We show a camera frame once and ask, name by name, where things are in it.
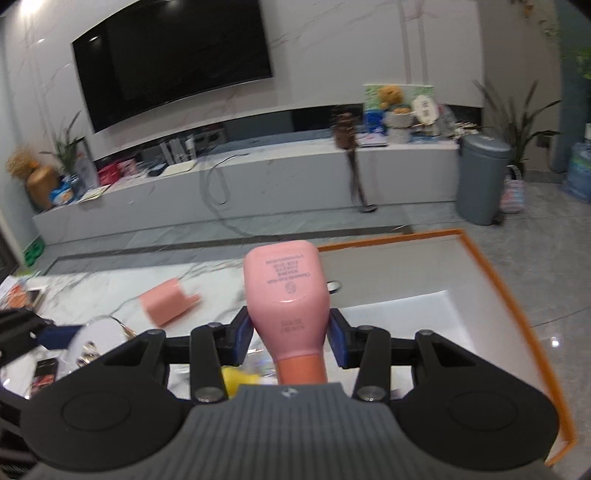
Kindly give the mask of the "yellow bulb-shaped bottle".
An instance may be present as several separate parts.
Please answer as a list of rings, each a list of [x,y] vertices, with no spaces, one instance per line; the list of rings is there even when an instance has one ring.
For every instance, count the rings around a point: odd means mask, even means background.
[[[256,374],[249,374],[238,367],[224,366],[221,369],[222,379],[229,398],[238,393],[242,385],[259,385],[260,377]]]

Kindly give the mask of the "pink cylinder humidifier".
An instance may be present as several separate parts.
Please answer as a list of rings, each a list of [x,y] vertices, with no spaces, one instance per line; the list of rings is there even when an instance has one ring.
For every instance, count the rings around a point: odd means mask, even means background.
[[[156,327],[174,321],[200,300],[198,294],[186,294],[177,279],[167,280],[139,296],[142,310]]]

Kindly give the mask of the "pink pump lotion bottle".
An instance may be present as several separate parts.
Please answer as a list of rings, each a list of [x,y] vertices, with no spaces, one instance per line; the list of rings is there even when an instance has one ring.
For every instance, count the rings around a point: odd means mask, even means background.
[[[318,249],[304,240],[256,247],[243,259],[243,278],[249,317],[280,384],[327,383],[331,304]]]

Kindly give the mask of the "glitter round compact mirror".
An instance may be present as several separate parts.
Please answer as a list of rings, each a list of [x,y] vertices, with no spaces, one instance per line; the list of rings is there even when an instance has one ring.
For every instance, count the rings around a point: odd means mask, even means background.
[[[256,376],[256,380],[260,385],[276,385],[276,367],[274,367],[273,359],[266,350],[250,350],[245,356],[245,361],[242,364],[246,373]]]

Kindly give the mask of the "golden vase dried flowers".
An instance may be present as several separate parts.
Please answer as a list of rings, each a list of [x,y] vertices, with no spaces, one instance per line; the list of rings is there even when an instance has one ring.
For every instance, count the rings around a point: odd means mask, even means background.
[[[50,194],[59,186],[53,167],[39,163],[28,148],[18,147],[8,158],[6,170],[11,177],[24,184],[30,199],[40,211],[53,208]]]

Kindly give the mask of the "red gift box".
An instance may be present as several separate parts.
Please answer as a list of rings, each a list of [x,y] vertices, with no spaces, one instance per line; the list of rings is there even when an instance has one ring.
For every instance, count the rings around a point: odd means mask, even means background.
[[[97,174],[101,186],[113,185],[121,178],[121,171],[116,163],[103,167]]]

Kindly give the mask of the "potted plant on console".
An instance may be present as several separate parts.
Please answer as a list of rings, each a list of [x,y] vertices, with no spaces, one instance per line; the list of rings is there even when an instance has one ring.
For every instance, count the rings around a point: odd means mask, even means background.
[[[53,150],[42,151],[42,155],[50,155],[60,164],[63,171],[63,181],[70,187],[75,199],[79,199],[84,193],[84,183],[76,173],[78,159],[78,143],[83,140],[80,136],[72,134],[72,129],[80,116],[78,111],[66,127],[53,138]]]

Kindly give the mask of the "pastel woven basket bag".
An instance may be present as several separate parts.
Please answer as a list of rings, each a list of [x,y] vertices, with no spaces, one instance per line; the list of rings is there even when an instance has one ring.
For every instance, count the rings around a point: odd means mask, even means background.
[[[525,181],[519,168],[513,164],[506,167],[506,176],[500,201],[500,211],[517,214],[525,208]]]

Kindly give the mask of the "white woven basket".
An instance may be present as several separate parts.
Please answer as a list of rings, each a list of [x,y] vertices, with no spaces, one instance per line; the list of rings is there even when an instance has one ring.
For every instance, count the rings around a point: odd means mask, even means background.
[[[384,117],[384,125],[387,127],[388,140],[391,144],[407,144],[410,142],[414,114],[412,111],[397,113],[388,111]]]

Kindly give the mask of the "green illustrated picture board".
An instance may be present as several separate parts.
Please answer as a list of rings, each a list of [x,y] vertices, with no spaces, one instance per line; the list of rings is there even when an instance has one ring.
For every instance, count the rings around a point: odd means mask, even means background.
[[[418,96],[435,98],[434,85],[376,84],[363,85],[363,124],[369,132],[386,133],[409,129],[419,124],[413,102]]]

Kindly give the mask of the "white round paper fan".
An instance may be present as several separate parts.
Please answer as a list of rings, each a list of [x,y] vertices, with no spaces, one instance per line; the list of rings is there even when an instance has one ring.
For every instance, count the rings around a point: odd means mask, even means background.
[[[412,109],[418,122],[424,126],[434,125],[439,118],[439,107],[429,95],[421,94],[412,101]]]

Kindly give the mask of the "brown teddy bear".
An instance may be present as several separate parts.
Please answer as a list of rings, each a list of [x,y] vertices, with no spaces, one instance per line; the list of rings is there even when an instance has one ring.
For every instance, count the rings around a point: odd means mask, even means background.
[[[394,114],[407,114],[411,108],[405,102],[403,89],[396,84],[389,84],[378,90],[379,108],[384,111],[393,111]]]

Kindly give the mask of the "green leafy floor plant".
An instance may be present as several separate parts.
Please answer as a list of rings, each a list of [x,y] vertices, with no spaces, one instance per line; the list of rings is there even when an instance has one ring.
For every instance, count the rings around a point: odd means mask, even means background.
[[[512,96],[507,101],[503,100],[490,82],[481,83],[474,80],[473,83],[483,96],[485,105],[492,110],[493,122],[488,129],[510,146],[512,157],[509,164],[517,167],[524,175],[528,161],[526,157],[528,146],[542,137],[552,139],[560,135],[559,131],[553,129],[536,130],[535,125],[543,112],[559,105],[561,101],[555,100],[543,107],[531,109],[539,85],[539,81],[534,80],[528,89],[521,110],[518,110],[516,100]]]

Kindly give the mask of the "climbing ivy plant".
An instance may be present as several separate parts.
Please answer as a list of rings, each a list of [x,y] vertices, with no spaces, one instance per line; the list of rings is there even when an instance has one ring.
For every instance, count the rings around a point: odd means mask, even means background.
[[[585,81],[590,81],[590,2],[556,1],[555,12],[547,1],[510,1],[518,4],[523,17],[538,27],[542,35],[559,45],[561,59]]]

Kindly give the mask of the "black wall television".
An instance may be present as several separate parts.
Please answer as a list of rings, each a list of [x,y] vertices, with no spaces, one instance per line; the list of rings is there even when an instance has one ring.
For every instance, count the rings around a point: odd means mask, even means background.
[[[136,1],[75,39],[72,49],[96,132],[273,75],[256,1]]]

